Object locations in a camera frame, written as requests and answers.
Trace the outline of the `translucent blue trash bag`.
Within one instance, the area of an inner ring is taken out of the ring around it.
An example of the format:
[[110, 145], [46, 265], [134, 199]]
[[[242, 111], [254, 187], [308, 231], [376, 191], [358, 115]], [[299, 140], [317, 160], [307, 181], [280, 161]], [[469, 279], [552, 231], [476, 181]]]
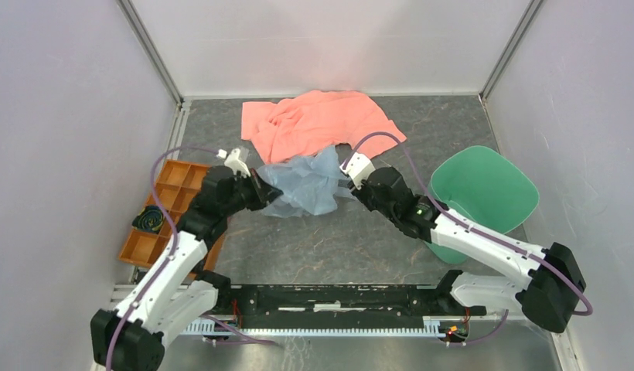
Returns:
[[287, 162], [262, 165], [258, 175], [282, 195], [261, 210], [278, 218], [321, 216], [335, 211], [337, 199], [352, 199], [347, 181], [339, 170], [336, 147], [316, 155], [297, 155]]

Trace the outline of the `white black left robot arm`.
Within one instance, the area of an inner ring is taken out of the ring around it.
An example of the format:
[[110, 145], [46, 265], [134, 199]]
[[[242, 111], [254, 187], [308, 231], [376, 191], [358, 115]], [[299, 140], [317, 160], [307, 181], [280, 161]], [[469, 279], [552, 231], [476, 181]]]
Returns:
[[190, 271], [225, 234], [228, 219], [265, 208], [282, 195], [250, 168], [208, 168], [187, 210], [172, 224], [172, 238], [131, 293], [90, 320], [94, 361], [107, 370], [157, 370], [166, 348], [201, 314], [226, 313], [232, 305], [228, 277], [204, 270], [180, 295]]

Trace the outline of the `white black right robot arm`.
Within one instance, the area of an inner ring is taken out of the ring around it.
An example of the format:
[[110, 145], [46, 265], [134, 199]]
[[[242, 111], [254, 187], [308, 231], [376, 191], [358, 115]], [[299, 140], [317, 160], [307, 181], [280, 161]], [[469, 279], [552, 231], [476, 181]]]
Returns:
[[370, 211], [385, 216], [404, 235], [461, 252], [499, 276], [456, 274], [435, 295], [438, 310], [456, 315], [464, 307], [519, 310], [532, 323], [562, 333], [577, 310], [586, 282], [570, 248], [548, 248], [514, 240], [472, 223], [444, 203], [418, 195], [393, 167], [350, 167], [351, 193]]

